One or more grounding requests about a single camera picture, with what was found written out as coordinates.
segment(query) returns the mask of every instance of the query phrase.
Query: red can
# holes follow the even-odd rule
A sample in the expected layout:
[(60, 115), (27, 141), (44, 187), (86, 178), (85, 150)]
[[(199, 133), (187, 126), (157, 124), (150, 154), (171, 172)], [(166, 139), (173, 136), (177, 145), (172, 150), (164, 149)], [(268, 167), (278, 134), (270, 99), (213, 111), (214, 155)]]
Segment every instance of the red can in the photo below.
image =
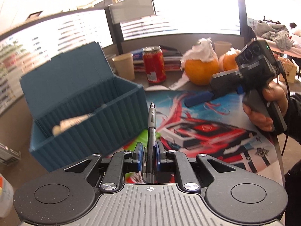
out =
[(145, 72), (149, 83), (165, 81), (163, 53), (160, 47), (145, 47), (142, 54)]

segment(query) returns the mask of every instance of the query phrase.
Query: human hand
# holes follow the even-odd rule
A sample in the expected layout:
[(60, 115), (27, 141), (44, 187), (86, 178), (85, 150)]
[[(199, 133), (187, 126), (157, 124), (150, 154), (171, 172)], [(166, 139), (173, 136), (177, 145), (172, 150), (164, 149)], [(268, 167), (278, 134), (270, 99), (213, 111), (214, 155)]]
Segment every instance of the human hand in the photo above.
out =
[[(272, 84), (270, 87), (271, 88), (269, 89), (262, 90), (263, 97), (267, 101), (276, 101), (282, 115), (284, 116), (288, 108), (288, 101), (285, 92), (279, 85)], [(243, 104), (243, 110), (254, 125), (258, 126), (263, 131), (272, 131), (272, 118), (266, 117), (261, 113), (251, 110), (251, 108), (245, 104)]]

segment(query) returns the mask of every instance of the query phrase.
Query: black cable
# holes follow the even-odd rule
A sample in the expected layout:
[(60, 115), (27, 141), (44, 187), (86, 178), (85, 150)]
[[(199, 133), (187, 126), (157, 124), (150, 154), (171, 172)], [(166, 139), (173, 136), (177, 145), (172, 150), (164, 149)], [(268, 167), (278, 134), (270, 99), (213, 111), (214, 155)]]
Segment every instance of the black cable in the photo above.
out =
[[(288, 102), (288, 104), (290, 104), (290, 87), (288, 85), (285, 72), (284, 73), (281, 72), (281, 74), (282, 74), (282, 76), (284, 78), (285, 85), (286, 85), (286, 88), (287, 88), (287, 94), (289, 96), (289, 99), (288, 99), (289, 102)], [(287, 130), (286, 130), (287, 133), (288, 133), (289, 128), (290, 128), (290, 123), (287, 124)], [(283, 156), (283, 153), (284, 153), (284, 150), (285, 150), (285, 147), (286, 147), (286, 143), (287, 143), (287, 139), (288, 139), (288, 135), (286, 135), (286, 137), (285, 137), (285, 142), (284, 142), (284, 146), (283, 146), (283, 149), (282, 149), (282, 152), (281, 152), (281, 157)]]

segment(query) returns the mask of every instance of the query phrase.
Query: gray ribbed plate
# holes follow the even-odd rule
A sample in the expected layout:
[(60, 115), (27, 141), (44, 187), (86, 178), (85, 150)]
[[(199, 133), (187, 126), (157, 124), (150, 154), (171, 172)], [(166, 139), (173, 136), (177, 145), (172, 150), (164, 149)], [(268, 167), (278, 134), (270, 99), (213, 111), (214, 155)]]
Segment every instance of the gray ribbed plate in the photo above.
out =
[[(67, 225), (234, 226), (237, 224), (220, 219), (205, 206), (198, 195), (181, 192), (175, 184), (125, 184), (117, 193), (103, 194), (88, 214)], [(280, 222), (269, 224), (269, 226), (281, 225)]]

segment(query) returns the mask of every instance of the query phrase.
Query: white bottle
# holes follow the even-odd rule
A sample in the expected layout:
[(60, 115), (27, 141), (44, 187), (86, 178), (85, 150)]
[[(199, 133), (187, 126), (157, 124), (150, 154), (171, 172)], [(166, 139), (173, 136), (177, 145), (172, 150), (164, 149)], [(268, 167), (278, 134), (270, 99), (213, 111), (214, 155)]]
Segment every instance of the white bottle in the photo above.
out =
[(0, 218), (5, 218), (11, 211), (13, 195), (13, 187), (0, 173)]

